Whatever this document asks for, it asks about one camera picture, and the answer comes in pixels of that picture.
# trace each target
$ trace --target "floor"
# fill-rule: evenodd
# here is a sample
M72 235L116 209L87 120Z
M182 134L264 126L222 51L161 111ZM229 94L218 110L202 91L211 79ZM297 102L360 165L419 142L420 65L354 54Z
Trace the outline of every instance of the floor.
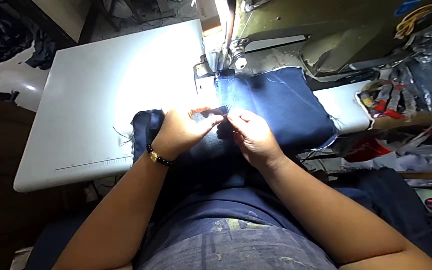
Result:
M113 18L113 22L121 28L121 30L119 30L118 32L105 20L102 15L99 15L94 26L93 35L90 38L90 42L107 40L128 34L142 32L145 30L150 30L153 28L165 27L197 19L198 14L196 7L192 7L191 2L191 0L168 0L169 8L174 9L176 17L149 21L143 24L139 24L132 17L130 17L129 19Z

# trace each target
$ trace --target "right hand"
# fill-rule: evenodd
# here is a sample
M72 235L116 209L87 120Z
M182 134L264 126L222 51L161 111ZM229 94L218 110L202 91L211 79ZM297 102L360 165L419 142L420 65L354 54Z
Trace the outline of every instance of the right hand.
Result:
M277 166L285 155L276 141L266 120L244 109L235 109L227 114L233 125L234 141L244 158L256 169Z

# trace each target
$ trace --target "sewing machine light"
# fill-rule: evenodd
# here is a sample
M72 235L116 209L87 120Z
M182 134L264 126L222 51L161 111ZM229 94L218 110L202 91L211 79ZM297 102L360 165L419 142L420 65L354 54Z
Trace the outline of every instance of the sewing machine light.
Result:
M215 26L215 27L213 27L213 28L210 28L210 29L204 31L204 32L202 33L202 36L203 36L203 37L207 37L207 36L209 36L209 35L216 34L216 33L218 33L218 32L221 32L222 29L223 29L223 28L222 28L220 25L219 25L219 26Z

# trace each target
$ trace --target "sewing machine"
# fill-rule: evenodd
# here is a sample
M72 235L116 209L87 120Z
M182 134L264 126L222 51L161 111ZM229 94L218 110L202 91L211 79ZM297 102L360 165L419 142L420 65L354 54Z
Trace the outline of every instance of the sewing machine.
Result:
M297 52L306 73L322 80L405 58L396 26L431 0L196 0L211 70L246 67L245 49L260 40L303 35ZM432 15L425 20L432 23Z

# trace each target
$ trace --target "fabric pile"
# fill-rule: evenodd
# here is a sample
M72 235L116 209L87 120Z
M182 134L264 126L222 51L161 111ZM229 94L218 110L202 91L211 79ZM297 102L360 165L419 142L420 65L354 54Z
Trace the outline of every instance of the fabric pile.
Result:
M51 68L56 44L29 18L0 0L0 63L30 48L33 41L35 52L26 63L42 70Z

